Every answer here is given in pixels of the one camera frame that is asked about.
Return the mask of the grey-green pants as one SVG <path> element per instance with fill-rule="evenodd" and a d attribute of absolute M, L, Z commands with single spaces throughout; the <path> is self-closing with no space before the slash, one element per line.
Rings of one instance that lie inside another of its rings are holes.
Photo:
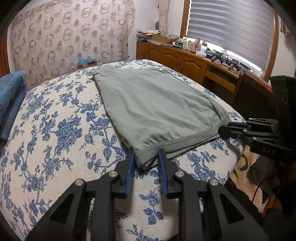
<path fill-rule="evenodd" d="M 218 138 L 219 128 L 231 121 L 218 102 L 165 69 L 105 65 L 93 78 L 138 168 L 155 166 L 160 149 L 173 158 Z"/>

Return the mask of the wooden sideboard cabinet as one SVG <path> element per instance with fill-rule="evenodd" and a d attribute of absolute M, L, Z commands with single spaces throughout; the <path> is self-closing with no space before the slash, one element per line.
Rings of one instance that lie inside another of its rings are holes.
<path fill-rule="evenodd" d="M 206 87 L 230 105 L 245 99 L 257 106 L 269 104 L 271 93 L 267 83 L 244 68 L 240 75 L 192 52 L 149 42 L 137 42 L 136 58 L 163 64 Z"/>

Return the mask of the black handheld device on cabinet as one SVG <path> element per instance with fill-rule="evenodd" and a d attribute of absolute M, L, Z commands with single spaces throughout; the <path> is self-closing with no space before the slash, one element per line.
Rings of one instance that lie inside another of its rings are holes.
<path fill-rule="evenodd" d="M 213 53 L 213 55 L 210 57 L 210 60 L 212 62 L 216 61 L 216 60 L 219 60 L 220 63 L 223 63 L 223 59 L 222 59 L 222 56 L 223 56 L 223 53 L 220 53 L 220 52 L 215 52 Z"/>

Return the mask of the blue floral white bedspread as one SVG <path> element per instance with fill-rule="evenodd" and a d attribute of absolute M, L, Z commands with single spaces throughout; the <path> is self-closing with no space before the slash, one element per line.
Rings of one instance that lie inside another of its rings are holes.
<path fill-rule="evenodd" d="M 28 91 L 1 146 L 1 213 L 13 234 L 24 240 L 76 179 L 100 178 L 125 159 L 125 150 L 91 68 Z M 177 201 L 162 194 L 158 168 L 136 170 L 130 196 L 115 203 L 116 238 L 169 240 L 177 212 Z"/>

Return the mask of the grey zebra window blind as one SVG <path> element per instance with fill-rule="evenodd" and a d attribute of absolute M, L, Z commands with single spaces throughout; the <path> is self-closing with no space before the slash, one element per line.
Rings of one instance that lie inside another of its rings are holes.
<path fill-rule="evenodd" d="M 265 1 L 191 1 L 186 35 L 217 45 L 266 69 L 273 33 Z"/>

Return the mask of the cardboard box on cabinet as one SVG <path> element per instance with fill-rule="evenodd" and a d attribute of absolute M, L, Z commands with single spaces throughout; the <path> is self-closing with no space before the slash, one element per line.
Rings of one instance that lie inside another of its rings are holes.
<path fill-rule="evenodd" d="M 174 35 L 153 34 L 152 41 L 159 45 L 172 44 L 177 39 Z"/>

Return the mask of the stack of magazines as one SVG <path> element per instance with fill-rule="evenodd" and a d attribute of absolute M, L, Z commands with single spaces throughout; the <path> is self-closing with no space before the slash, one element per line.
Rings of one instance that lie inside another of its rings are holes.
<path fill-rule="evenodd" d="M 158 35 L 160 33 L 160 30 L 137 30 L 136 36 L 139 42 L 147 42 L 153 35 Z"/>

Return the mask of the beige lace curtain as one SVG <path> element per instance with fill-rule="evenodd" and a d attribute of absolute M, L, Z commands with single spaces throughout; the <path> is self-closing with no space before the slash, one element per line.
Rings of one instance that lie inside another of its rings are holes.
<path fill-rule="evenodd" d="M 168 32 L 170 2 L 170 0 L 159 0 L 159 29 L 163 33 Z"/>

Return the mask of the folded blue jeans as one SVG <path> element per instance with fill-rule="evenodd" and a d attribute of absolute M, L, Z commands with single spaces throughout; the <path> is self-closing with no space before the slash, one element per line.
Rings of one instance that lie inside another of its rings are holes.
<path fill-rule="evenodd" d="M 6 143 L 27 91 L 27 73 L 17 71 L 1 77 L 1 143 Z"/>

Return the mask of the patterned pink circle curtain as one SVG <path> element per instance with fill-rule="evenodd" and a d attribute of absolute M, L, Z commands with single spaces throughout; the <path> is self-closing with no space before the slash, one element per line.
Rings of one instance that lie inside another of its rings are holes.
<path fill-rule="evenodd" d="M 12 21 L 14 66 L 27 87 L 75 71 L 79 58 L 98 63 L 129 58 L 133 1 L 50 1 Z"/>

